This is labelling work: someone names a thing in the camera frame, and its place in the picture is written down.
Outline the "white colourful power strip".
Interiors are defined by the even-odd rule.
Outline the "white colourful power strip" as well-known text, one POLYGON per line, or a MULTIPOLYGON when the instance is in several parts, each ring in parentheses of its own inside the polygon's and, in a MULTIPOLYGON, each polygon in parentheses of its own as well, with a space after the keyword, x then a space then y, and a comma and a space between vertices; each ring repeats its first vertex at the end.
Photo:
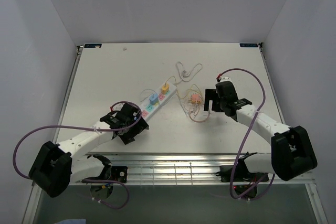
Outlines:
POLYGON ((177 94, 177 87, 169 81, 164 82, 157 89, 151 90, 152 93, 146 97, 141 105, 142 117, 146 122, 167 102, 171 97, 177 94))

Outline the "pink charger plug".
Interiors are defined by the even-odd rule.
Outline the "pink charger plug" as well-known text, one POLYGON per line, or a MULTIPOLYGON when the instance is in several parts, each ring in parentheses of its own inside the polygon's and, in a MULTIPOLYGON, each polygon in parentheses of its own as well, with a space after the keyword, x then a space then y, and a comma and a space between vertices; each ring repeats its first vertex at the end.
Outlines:
POLYGON ((198 93, 194 93, 190 97, 190 102, 194 104, 202 103, 202 97, 198 93))

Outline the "blue charger plug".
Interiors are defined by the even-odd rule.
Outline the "blue charger plug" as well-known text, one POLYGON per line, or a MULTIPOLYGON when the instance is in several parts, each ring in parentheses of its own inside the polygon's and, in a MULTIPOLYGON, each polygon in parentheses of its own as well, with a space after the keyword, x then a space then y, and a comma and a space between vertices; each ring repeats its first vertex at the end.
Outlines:
POLYGON ((153 93, 150 97, 149 97, 149 102, 150 105, 156 105, 158 103, 159 99, 158 99, 158 95, 156 93, 153 93))

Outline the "yellow charger plug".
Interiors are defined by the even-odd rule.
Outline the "yellow charger plug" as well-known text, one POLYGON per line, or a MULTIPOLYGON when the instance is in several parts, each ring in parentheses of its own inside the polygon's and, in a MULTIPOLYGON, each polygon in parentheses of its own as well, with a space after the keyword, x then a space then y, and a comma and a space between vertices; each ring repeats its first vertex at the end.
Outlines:
POLYGON ((162 94, 167 94, 169 90, 170 90, 170 85, 168 83, 165 83, 164 85, 161 86, 162 94))

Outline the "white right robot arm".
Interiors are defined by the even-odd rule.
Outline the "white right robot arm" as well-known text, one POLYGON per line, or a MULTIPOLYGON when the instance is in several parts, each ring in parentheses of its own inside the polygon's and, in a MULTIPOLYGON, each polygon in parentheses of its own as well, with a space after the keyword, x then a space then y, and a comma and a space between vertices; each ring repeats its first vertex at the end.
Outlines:
POLYGON ((248 127, 271 147, 270 153, 238 155, 234 166, 223 174, 231 181, 250 180, 256 174, 275 174, 289 181, 318 165, 308 132, 302 126, 290 127, 261 113, 251 101, 240 99, 231 81, 205 90, 204 111, 222 112, 248 127))

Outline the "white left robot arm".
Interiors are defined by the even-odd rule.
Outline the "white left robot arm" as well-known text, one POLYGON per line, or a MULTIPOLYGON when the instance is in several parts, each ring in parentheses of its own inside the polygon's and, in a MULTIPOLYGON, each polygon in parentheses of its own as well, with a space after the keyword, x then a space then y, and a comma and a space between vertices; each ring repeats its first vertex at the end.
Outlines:
POLYGON ((146 115, 135 104, 125 103, 75 137, 56 144, 46 142, 29 171, 29 178, 51 198, 59 196, 74 182, 115 179, 111 161, 89 152, 114 138, 120 138, 124 144, 133 142, 138 134, 149 129, 146 115))

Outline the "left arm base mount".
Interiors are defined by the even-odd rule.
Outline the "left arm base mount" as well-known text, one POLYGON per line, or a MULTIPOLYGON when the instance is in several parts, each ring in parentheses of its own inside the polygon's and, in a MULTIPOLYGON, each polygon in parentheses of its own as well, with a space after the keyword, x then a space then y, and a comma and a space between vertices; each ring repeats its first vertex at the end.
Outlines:
POLYGON ((106 179, 126 183, 128 177, 127 166, 110 166, 106 172, 106 179))

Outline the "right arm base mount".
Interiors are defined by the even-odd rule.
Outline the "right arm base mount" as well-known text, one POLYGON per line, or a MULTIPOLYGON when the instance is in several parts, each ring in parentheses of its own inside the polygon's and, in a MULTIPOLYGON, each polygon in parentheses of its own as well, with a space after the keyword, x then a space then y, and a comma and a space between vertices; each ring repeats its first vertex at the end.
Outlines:
MULTIPOLYGON (((235 169, 233 182, 256 182, 260 178, 264 176, 265 173, 251 173, 248 171, 247 166, 245 164, 245 159, 249 156, 252 156, 256 153, 249 154, 247 153, 245 156, 240 157, 237 162, 237 166, 235 169)), ((216 172, 215 176, 221 178, 221 182, 229 182, 231 173, 233 170, 233 166, 220 166, 219 171, 216 172)))

